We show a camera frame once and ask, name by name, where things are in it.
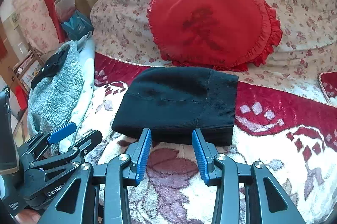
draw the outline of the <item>ruffle trim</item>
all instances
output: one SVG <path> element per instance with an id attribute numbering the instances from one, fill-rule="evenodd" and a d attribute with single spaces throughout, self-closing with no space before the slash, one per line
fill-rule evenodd
<path id="1" fill-rule="evenodd" d="M 249 58 L 250 55 L 254 54 L 254 51 L 259 47 L 260 44 L 265 43 L 265 38 L 267 38 L 266 33 L 265 33 L 265 27 L 267 25 L 263 25 L 265 24 L 265 22 L 263 21 L 262 21 L 261 34 L 258 40 L 255 42 L 255 44 L 251 47 L 251 49 L 247 51 L 247 53 L 244 56 L 238 57 L 238 59 L 235 62 L 229 65 L 221 65 L 221 63 L 210 64 L 210 65 L 200 65 L 200 64 L 194 63 L 193 61 L 188 61 L 188 60 L 184 62 L 180 62 L 176 60 L 176 57 L 178 55 L 176 55 L 176 57 L 171 57 L 167 53 L 164 53 L 166 51 L 165 45 L 161 43 L 161 41 L 157 37 L 157 34 L 155 33 L 155 29 L 153 28 L 151 17 L 149 16 L 149 14 L 152 11 L 151 4 L 153 1 L 154 0 L 150 0 L 150 4 L 149 4 L 150 7 L 147 10 L 148 14 L 146 17 L 149 18 L 149 28 L 152 31 L 152 34 L 154 37 L 154 43 L 156 43 L 157 46 L 159 47 L 162 59 L 165 61 L 172 61 L 172 64 L 175 66 L 199 66 L 199 67 L 213 68 L 216 71 L 245 72 L 245 71 L 248 71 L 247 64 L 249 63 L 252 63 L 257 67 L 259 67 L 260 64 L 266 64 L 267 57 L 269 56 L 269 54 L 274 52 L 273 45 L 278 46 L 282 38 L 283 32 L 280 29 L 280 25 L 281 25 L 280 21 L 276 19 L 276 11 L 272 7 L 270 7 L 265 1 L 263 1 L 263 3 L 260 3 L 260 2 L 257 2 L 256 0 L 252 0 L 257 5 L 261 13 L 265 13 L 265 11 L 263 10 L 265 8 L 265 10 L 267 11 L 267 16 L 269 18 L 270 27 L 271 27 L 271 32 L 266 42 L 266 45 L 263 51 L 257 57 L 249 61 L 244 61 L 245 58 Z M 179 55 L 178 58 L 184 59 L 186 58 L 186 56 Z"/>

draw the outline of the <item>bed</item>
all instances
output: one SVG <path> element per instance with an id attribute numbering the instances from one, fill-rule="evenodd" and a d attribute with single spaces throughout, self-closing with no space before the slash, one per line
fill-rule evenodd
<path id="1" fill-rule="evenodd" d="M 327 104 L 318 74 L 336 70 L 336 0 L 266 0 L 277 11 L 283 38 L 267 64 L 239 76 L 233 145 L 219 147 L 235 161 L 261 160 L 307 223 L 322 223 L 337 198 L 337 108 Z M 106 163 L 132 143 L 111 124 L 133 78 L 163 61 L 148 27 L 149 0 L 99 0 L 95 27 L 95 85 L 77 139 L 93 129 L 102 143 L 87 156 Z M 153 143 L 146 179 L 129 189 L 135 223 L 210 223 L 215 189 L 202 182 L 188 145 Z M 245 223 L 244 190 L 240 223 Z"/>

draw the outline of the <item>red pillow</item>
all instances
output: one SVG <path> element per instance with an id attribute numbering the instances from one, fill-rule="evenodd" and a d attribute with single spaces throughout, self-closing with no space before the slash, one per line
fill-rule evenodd
<path id="1" fill-rule="evenodd" d="M 176 66 L 247 71 L 282 38 L 264 0 L 151 0 L 147 17 L 161 57 Z"/>

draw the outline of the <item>black cloth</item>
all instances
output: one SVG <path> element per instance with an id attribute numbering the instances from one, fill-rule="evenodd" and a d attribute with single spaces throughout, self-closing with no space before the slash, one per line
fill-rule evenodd
<path id="1" fill-rule="evenodd" d="M 124 95 L 112 130 L 139 138 L 191 144 L 200 128 L 207 142 L 232 143 L 238 77 L 198 67 L 150 68 L 139 74 Z"/>
<path id="2" fill-rule="evenodd" d="M 67 46 L 59 53 L 53 54 L 44 64 L 43 68 L 38 72 L 36 77 L 33 78 L 30 86 L 32 90 L 36 85 L 45 77 L 54 77 L 63 67 L 65 60 L 67 59 L 70 46 Z"/>

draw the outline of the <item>wooden furniture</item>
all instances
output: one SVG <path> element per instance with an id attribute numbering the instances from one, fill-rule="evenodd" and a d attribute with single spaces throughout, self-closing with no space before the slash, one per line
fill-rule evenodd
<path id="1" fill-rule="evenodd" d="M 28 71 L 29 67 L 33 65 L 33 63 L 37 60 L 41 67 L 44 66 L 44 62 L 41 59 L 41 57 L 37 54 L 37 52 L 35 51 L 35 49 L 32 47 L 32 45 L 30 45 L 28 43 L 28 47 L 29 47 L 29 53 L 28 55 L 20 62 L 18 62 L 16 65 L 14 65 L 13 68 L 8 67 L 8 71 L 9 73 L 12 75 L 12 81 L 13 83 L 17 83 L 22 90 L 29 95 L 29 87 L 21 81 L 22 77 L 25 75 L 25 73 Z M 25 67 L 23 68 L 23 70 L 18 73 L 19 68 L 22 66 L 22 64 L 24 64 L 27 60 L 29 59 L 28 64 L 25 65 Z"/>

